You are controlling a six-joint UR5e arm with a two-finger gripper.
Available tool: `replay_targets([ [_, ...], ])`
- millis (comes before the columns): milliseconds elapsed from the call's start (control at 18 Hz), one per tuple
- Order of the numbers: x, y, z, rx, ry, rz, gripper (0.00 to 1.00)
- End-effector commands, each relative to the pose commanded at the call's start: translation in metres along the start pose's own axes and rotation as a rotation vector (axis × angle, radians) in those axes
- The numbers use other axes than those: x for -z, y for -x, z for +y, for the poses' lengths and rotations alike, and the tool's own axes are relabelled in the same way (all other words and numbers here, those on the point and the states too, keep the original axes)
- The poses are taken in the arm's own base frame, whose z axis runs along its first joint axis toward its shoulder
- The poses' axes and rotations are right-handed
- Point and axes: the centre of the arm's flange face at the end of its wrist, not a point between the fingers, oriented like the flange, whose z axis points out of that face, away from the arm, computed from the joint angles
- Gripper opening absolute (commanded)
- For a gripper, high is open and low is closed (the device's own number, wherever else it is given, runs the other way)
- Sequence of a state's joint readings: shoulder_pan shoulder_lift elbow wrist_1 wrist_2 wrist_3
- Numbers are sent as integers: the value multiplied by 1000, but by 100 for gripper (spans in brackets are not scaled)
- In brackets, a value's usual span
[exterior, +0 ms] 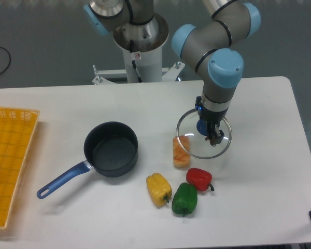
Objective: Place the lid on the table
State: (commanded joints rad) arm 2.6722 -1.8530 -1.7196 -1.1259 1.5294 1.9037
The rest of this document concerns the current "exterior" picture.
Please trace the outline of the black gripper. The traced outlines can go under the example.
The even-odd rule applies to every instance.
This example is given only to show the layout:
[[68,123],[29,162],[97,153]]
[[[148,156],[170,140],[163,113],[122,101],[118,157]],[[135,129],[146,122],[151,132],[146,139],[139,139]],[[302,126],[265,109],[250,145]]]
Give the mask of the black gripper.
[[197,96],[195,109],[199,115],[198,130],[206,130],[205,140],[212,146],[220,144],[224,138],[224,132],[219,128],[220,121],[225,117],[230,102],[216,103],[206,96]]

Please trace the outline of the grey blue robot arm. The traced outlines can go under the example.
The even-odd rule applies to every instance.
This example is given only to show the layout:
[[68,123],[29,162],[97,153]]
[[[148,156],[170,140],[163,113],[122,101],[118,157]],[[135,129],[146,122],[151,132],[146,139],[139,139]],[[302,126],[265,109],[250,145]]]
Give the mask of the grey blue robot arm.
[[[260,13],[251,3],[206,1],[211,23],[201,29],[181,26],[173,35],[175,54],[204,83],[196,98],[197,129],[212,146],[220,144],[224,119],[244,69],[241,55],[231,45],[255,33]],[[162,47],[168,39],[166,21],[154,11],[153,1],[89,1],[84,11],[100,35],[112,33],[121,48],[128,82],[157,82],[162,77]]]

